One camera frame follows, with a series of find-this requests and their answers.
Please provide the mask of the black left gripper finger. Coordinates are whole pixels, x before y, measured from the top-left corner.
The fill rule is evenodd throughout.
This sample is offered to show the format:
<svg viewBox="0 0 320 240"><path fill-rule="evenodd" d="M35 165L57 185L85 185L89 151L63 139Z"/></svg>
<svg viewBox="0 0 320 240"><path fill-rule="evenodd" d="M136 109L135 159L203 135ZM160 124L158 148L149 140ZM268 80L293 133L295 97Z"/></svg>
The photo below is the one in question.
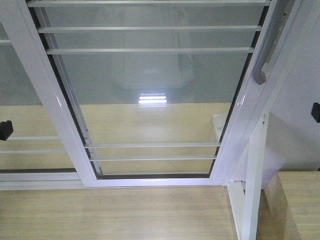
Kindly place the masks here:
<svg viewBox="0 0 320 240"><path fill-rule="evenodd" d="M13 133L13 125L11 120L2 121L0 123L0 140L6 141Z"/></svg>

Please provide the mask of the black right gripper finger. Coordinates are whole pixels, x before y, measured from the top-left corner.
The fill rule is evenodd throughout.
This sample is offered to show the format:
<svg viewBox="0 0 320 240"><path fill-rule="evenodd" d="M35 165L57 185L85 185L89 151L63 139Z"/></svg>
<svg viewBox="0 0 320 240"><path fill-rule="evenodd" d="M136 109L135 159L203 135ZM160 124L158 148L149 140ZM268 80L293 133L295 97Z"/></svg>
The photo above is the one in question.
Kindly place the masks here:
<svg viewBox="0 0 320 240"><path fill-rule="evenodd" d="M311 116L317 123L320 123L320 104L318 102L313 103L311 109Z"/></svg>

